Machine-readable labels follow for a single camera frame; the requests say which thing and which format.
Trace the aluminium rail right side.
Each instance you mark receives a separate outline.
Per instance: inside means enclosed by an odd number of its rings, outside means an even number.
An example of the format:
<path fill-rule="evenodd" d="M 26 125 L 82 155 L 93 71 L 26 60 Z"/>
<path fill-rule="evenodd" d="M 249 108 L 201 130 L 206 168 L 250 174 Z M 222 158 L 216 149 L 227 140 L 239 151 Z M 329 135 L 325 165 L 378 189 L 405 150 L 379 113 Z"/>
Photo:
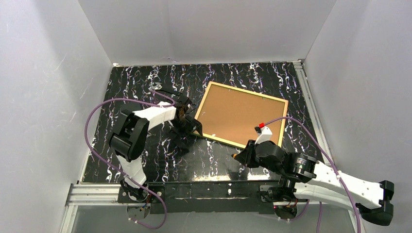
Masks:
<path fill-rule="evenodd" d="M 333 157 L 331 156 L 330 149 L 329 149 L 329 146 L 328 146 L 328 143 L 326 141 L 326 137 L 323 131 L 323 127 L 322 127 L 318 112 L 315 107 L 314 99 L 313 99 L 313 96 L 311 94 L 311 90 L 309 87 L 308 78 L 304 70 L 304 64 L 302 63 L 301 60 L 293 61 L 292 64 L 297 74 L 297 77 L 298 77 L 298 80 L 299 80 L 299 83 L 300 83 L 300 86 L 303 92 L 303 96 L 305 98 L 305 102 L 308 107 L 308 112 L 309 112 L 309 115 L 310 115 L 310 118 L 311 118 L 311 121 L 314 127 L 316 138 L 318 139 L 318 143 L 322 147 L 322 149 L 327 153 L 328 157 L 332 161 L 334 161 Z"/>

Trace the black small tool on table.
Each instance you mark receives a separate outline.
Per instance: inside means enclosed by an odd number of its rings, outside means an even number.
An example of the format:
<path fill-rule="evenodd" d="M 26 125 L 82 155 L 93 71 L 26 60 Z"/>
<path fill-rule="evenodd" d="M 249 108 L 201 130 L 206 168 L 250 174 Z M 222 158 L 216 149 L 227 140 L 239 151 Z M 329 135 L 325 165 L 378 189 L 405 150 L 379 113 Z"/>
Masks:
<path fill-rule="evenodd" d="M 168 93 L 168 94 L 175 95 L 175 96 L 180 95 L 180 92 L 178 92 L 177 90 L 174 90 L 172 86 L 164 84 L 164 83 L 155 82 L 150 86 L 150 88 L 157 92 L 164 92 L 164 93 Z"/>

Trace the aluminium rail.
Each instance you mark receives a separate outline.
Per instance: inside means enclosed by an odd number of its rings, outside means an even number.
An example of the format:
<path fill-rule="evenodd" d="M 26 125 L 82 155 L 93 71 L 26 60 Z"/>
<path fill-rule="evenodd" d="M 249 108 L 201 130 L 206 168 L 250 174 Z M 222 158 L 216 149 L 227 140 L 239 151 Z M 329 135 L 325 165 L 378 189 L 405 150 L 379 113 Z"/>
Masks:
<path fill-rule="evenodd" d="M 351 213 L 331 205 L 298 205 L 301 217 L 286 222 L 255 212 L 198 213 L 145 216 L 138 203 L 119 203 L 118 184 L 76 184 L 69 190 L 63 233 L 353 233 Z"/>
<path fill-rule="evenodd" d="M 311 118 L 311 121 L 314 127 L 316 138 L 318 139 L 318 143 L 322 147 L 322 149 L 327 153 L 328 157 L 332 161 L 334 161 L 333 157 L 331 156 L 330 149 L 329 149 L 329 146 L 328 146 L 328 143 L 326 141 L 326 137 L 323 131 L 323 127 L 322 127 L 318 112 L 315 107 L 314 99 L 313 99 L 313 96 L 311 94 L 311 90 L 309 87 L 308 78 L 304 70 L 304 64 L 302 63 L 301 60 L 293 61 L 292 64 L 297 74 L 297 77 L 298 77 L 298 80 L 299 80 L 299 83 L 300 83 L 300 86 L 303 92 L 303 96 L 305 98 L 305 102 L 308 107 L 308 112 L 309 112 L 309 115 L 310 115 L 310 118 Z"/>

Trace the green wooden photo frame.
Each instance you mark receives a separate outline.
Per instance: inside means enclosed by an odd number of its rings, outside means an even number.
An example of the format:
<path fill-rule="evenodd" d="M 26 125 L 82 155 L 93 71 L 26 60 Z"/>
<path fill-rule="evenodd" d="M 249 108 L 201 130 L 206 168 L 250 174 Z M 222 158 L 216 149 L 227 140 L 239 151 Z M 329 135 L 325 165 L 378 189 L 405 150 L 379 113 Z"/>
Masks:
<path fill-rule="evenodd" d="M 201 122 L 202 136 L 237 148 L 245 148 L 248 140 L 255 140 L 256 126 L 268 126 L 270 140 L 282 144 L 287 100 L 261 93 L 209 82 L 198 106 L 195 119 Z"/>

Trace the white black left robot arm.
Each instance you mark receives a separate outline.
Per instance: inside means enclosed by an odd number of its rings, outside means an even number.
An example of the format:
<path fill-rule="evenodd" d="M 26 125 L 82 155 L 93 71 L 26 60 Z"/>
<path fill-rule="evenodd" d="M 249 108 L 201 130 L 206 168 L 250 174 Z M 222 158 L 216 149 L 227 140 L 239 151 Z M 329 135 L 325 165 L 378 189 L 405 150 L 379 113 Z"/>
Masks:
<path fill-rule="evenodd" d="M 115 123 L 109 146 L 114 150 L 120 166 L 126 173 L 121 181 L 123 189 L 136 200 L 144 200 L 148 192 L 147 178 L 143 170 L 142 153 L 145 149 L 148 132 L 164 123 L 169 123 L 171 129 L 168 137 L 178 147 L 188 149 L 182 141 L 193 132 L 202 135 L 202 124 L 190 115 L 192 102 L 188 97 L 178 96 L 171 100 L 164 98 L 149 108 L 125 107 Z"/>

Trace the aluminium rail front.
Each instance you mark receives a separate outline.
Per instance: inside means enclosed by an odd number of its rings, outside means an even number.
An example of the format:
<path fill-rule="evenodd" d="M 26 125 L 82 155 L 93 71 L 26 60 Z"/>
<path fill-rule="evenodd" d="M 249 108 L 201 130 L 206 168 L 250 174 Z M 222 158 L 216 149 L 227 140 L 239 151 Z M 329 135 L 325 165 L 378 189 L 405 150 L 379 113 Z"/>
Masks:
<path fill-rule="evenodd" d="M 351 213 L 331 205 L 298 205 L 301 217 L 286 222 L 255 212 L 198 213 L 145 216 L 138 203 L 119 203 L 118 184 L 76 184 L 69 190 L 63 233 L 353 233 Z"/>

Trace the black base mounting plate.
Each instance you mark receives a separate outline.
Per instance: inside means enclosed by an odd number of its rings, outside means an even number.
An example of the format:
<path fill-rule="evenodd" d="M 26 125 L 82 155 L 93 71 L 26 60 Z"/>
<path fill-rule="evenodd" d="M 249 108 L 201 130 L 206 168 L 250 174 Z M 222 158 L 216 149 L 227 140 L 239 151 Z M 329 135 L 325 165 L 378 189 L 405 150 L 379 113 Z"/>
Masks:
<path fill-rule="evenodd" d="M 206 181 L 150 182 L 148 188 L 160 196 L 165 206 L 154 196 L 133 197 L 120 186 L 118 203 L 146 206 L 150 214 L 197 212 L 258 212 L 273 214 L 275 206 L 302 204 L 285 191 L 277 180 L 269 181 Z"/>

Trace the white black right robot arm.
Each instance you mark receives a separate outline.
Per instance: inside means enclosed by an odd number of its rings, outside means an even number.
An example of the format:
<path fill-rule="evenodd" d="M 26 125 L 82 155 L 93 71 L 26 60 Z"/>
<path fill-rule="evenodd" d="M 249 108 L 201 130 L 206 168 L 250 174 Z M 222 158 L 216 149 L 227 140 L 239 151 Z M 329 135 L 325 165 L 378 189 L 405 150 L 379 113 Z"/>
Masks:
<path fill-rule="evenodd" d="M 263 190 L 268 202 L 312 200 L 356 209 L 373 224 L 389 226 L 394 215 L 391 204 L 394 183 L 364 181 L 325 165 L 315 157 L 287 152 L 272 141 L 249 140 L 245 149 L 232 157 L 248 168 L 263 167 L 280 175 L 279 186 Z"/>

